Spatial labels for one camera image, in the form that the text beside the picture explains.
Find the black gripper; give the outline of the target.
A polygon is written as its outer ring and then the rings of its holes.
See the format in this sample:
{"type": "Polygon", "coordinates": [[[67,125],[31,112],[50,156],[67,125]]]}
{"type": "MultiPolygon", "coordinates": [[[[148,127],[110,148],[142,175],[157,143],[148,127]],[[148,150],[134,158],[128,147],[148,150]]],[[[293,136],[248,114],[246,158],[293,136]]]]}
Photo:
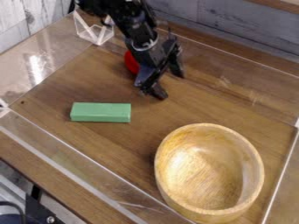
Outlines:
{"type": "Polygon", "coordinates": [[[181,48],[177,38],[160,39],[149,46],[137,48],[126,41],[128,51],[138,64],[138,73],[134,78],[134,86],[141,88],[145,95],[158,100],[168,98],[168,94],[157,83],[166,69],[180,78],[184,77],[181,48]]]}

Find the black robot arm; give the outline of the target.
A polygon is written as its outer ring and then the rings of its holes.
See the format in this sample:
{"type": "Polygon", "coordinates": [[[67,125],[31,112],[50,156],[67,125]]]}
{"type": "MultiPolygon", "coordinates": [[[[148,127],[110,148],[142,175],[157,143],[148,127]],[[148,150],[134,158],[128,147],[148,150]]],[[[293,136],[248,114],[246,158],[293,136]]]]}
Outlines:
{"type": "Polygon", "coordinates": [[[182,78],[181,46],[177,36],[168,31],[161,39],[156,30],[154,13],[145,0],[77,0],[78,8],[99,18],[109,16],[125,38],[125,47],[138,65],[134,86],[141,93],[164,100],[168,94],[158,84],[166,69],[182,78]]]}

